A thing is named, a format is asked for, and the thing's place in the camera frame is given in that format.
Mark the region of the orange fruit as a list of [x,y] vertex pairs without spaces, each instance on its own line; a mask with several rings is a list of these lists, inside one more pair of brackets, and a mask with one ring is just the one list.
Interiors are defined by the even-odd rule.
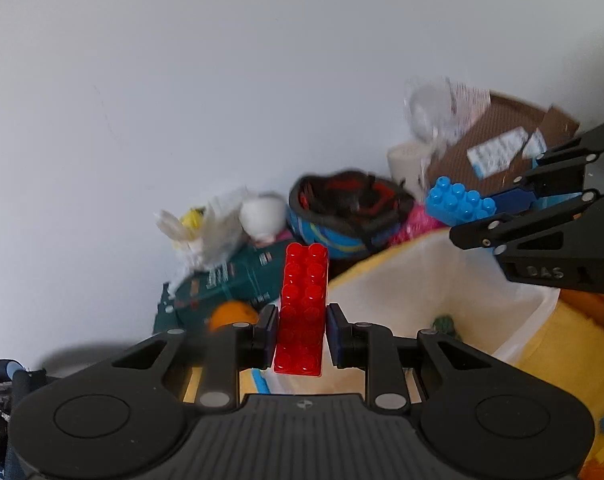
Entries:
[[255,324],[257,321],[259,321],[259,313],[250,304],[240,300],[228,300],[213,311],[207,328],[210,332],[214,332],[233,323]]

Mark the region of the yellow cloth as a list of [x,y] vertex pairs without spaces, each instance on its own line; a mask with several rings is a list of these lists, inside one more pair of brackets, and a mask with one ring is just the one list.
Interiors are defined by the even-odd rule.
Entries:
[[604,417],[604,328],[562,294],[513,365],[574,394],[594,419]]

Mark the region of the white plastic bag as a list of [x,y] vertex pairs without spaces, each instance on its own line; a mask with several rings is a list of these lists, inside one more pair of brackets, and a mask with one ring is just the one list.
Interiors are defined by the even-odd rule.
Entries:
[[247,188],[236,188],[202,207],[190,208],[181,217],[166,210],[155,215],[155,225],[172,242],[178,261],[174,289],[192,274],[227,262],[245,244],[240,209],[253,196]]

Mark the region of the red black helmet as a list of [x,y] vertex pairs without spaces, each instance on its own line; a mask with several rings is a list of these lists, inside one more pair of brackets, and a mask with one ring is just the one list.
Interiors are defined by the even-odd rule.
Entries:
[[304,174],[289,193],[288,227],[305,244],[322,244],[332,259],[381,252],[406,222],[415,198],[392,180],[355,169]]

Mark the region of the green book box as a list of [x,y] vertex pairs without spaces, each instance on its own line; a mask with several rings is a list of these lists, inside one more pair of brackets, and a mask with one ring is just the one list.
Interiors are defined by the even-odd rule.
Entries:
[[191,334],[203,334],[211,316],[227,301],[241,301],[254,312],[272,304],[280,294],[285,248],[291,243],[289,238],[265,247],[244,246],[228,262],[192,274],[176,292],[169,292],[165,283],[153,333],[181,328]]

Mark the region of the large blue brick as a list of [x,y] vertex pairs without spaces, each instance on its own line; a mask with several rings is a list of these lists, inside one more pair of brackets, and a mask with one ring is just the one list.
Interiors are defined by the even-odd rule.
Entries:
[[496,213],[495,200],[482,197],[477,190],[470,190],[462,183],[448,177],[439,177],[424,203],[425,212],[445,226],[459,226]]

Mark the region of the white round ball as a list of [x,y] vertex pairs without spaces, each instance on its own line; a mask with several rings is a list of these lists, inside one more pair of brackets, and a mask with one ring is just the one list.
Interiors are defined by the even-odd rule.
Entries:
[[277,195],[262,195],[245,200],[239,220],[244,232],[259,243],[271,243],[285,229],[287,205]]

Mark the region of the white plastic bin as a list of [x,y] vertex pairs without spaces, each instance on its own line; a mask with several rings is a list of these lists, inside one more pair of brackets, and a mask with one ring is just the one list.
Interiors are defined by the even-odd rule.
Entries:
[[414,337],[450,316],[466,344],[514,364],[556,309],[556,289],[512,283],[492,251],[461,250],[445,230],[384,250],[329,284],[349,322]]

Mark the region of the long red brick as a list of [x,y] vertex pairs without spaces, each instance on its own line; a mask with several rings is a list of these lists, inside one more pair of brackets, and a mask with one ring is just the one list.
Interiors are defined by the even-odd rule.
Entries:
[[322,244],[292,243],[285,251],[274,360],[278,374],[321,375],[328,266]]

